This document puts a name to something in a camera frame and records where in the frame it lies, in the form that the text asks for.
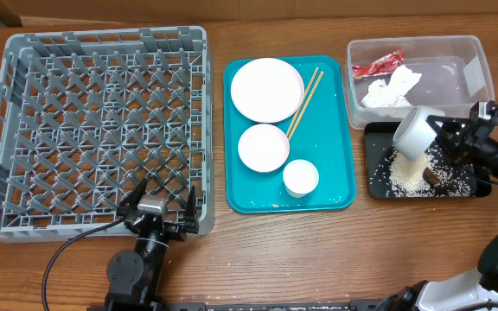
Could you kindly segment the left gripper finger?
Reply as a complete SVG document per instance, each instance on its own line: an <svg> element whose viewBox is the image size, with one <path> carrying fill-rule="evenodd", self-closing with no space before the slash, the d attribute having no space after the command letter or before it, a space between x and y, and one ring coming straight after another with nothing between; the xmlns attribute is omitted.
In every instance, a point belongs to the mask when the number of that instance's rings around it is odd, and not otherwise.
<svg viewBox="0 0 498 311"><path fill-rule="evenodd" d="M118 204L117 216L127 216L131 210L137 208L137 204L145 195L148 179L143 178L140 183Z"/></svg>
<svg viewBox="0 0 498 311"><path fill-rule="evenodd" d="M188 199L184 207L183 226L186 233L197 234L199 232L199 221L196 212L195 186L188 192Z"/></svg>

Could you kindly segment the grey bowl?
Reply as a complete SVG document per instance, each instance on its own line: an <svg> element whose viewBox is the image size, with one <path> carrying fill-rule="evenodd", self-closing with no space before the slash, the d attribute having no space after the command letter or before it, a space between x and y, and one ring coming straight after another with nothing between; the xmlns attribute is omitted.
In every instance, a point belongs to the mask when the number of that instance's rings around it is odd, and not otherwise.
<svg viewBox="0 0 498 311"><path fill-rule="evenodd" d="M393 146L407 160L416 161L430 147L437 136L427 123L429 116L444 117L441 110L428 106L414 107L399 124L393 135Z"/></svg>

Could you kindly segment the dark brown food piece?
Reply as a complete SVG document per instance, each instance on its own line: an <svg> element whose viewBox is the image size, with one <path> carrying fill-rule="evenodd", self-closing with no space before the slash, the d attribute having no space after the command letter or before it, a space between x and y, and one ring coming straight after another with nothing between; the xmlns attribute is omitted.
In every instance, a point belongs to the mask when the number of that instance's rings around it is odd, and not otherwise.
<svg viewBox="0 0 498 311"><path fill-rule="evenodd" d="M423 178L432 187L435 187L435 186L438 186L441 184L440 178L429 168L426 168L424 170Z"/></svg>

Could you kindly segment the pile of white rice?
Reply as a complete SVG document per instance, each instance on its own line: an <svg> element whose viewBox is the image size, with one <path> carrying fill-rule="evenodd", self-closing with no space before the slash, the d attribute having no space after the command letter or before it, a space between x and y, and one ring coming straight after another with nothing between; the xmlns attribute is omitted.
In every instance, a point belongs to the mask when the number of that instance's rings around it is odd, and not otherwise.
<svg viewBox="0 0 498 311"><path fill-rule="evenodd" d="M476 195L476 182L468 172L471 166L451 166L436 146L427 149L416 161L407 160L394 147L382 148L381 152L380 158L370 160L367 167L368 190L377 200ZM440 178L440 185L432 187L424 180L426 168Z"/></svg>

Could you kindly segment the white napkin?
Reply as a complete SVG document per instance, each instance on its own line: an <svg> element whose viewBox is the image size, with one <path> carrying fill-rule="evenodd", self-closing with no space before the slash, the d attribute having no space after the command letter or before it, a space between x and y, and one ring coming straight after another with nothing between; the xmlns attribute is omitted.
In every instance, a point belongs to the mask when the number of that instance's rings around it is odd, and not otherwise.
<svg viewBox="0 0 498 311"><path fill-rule="evenodd" d="M421 78L421 73L415 73L405 65L397 67L388 83L384 79L375 80L361 103L366 108L410 107L406 94Z"/></svg>

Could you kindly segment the red snack wrapper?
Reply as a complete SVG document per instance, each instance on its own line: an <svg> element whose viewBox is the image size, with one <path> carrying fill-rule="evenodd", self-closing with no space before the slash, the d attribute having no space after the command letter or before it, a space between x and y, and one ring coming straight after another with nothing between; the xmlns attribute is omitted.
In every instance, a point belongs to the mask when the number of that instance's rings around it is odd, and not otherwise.
<svg viewBox="0 0 498 311"><path fill-rule="evenodd" d="M390 54L384 55L378 60L365 65L352 65L354 79L364 79L373 76L393 73L398 67L404 64L404 55L400 49Z"/></svg>

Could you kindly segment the small pink bowl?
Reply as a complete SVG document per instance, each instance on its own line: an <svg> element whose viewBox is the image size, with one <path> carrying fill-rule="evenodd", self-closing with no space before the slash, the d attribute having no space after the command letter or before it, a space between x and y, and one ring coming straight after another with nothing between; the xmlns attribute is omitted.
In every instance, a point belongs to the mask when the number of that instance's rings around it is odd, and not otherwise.
<svg viewBox="0 0 498 311"><path fill-rule="evenodd" d="M238 143L240 160L251 170L269 173L280 168L290 153L285 133L271 124L255 124L243 132Z"/></svg>

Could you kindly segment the white cup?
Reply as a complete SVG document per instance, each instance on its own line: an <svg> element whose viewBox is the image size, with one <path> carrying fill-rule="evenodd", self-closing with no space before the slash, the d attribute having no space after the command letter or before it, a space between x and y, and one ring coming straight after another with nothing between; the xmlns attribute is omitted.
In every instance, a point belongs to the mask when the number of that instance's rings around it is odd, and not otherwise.
<svg viewBox="0 0 498 311"><path fill-rule="evenodd" d="M319 173L311 162L297 159L284 167L283 182L291 197L301 198L315 190L319 182Z"/></svg>

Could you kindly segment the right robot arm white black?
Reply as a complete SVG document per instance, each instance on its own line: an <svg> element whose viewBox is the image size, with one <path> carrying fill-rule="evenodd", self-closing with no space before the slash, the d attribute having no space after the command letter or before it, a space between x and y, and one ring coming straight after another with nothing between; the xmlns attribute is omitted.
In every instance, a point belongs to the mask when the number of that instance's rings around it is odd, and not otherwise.
<svg viewBox="0 0 498 311"><path fill-rule="evenodd" d="M416 160L432 143L457 166L485 168L498 179L498 104L477 102L468 117L447 117L427 106L413 108L393 136L395 149ZM476 269L441 282L418 282L375 305L378 310L498 310L498 235L482 252Z"/></svg>

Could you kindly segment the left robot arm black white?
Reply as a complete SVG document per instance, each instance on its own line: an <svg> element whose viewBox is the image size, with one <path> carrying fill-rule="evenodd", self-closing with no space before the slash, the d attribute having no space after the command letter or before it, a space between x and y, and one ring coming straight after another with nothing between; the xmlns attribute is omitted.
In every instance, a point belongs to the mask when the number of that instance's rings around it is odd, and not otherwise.
<svg viewBox="0 0 498 311"><path fill-rule="evenodd" d="M172 222L166 220L166 201L145 193L147 184L143 179L118 205L117 215L137 240L133 249L120 251L107 264L105 310L162 310L156 289L169 242L183 242L189 233L199 231L194 187L188 191L181 219Z"/></svg>

